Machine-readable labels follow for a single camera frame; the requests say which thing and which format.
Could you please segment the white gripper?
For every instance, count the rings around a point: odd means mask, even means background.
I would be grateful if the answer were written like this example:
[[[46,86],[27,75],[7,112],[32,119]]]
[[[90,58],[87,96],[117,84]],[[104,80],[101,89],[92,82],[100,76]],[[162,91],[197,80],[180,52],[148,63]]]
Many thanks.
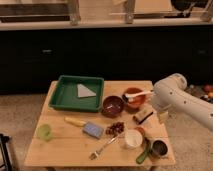
[[[168,119],[168,110],[171,107],[170,104],[161,104],[155,101],[151,102],[152,107],[155,109],[155,111],[157,112],[157,116],[158,116],[158,120],[160,124],[164,124],[167,119]]]

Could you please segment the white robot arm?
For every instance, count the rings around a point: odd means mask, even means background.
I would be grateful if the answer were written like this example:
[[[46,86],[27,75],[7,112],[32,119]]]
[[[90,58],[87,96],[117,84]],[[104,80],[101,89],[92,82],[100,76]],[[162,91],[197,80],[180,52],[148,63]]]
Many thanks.
[[[159,80],[153,86],[151,105],[157,112],[175,107],[213,131],[213,104],[188,94],[186,87],[187,80],[179,73]]]

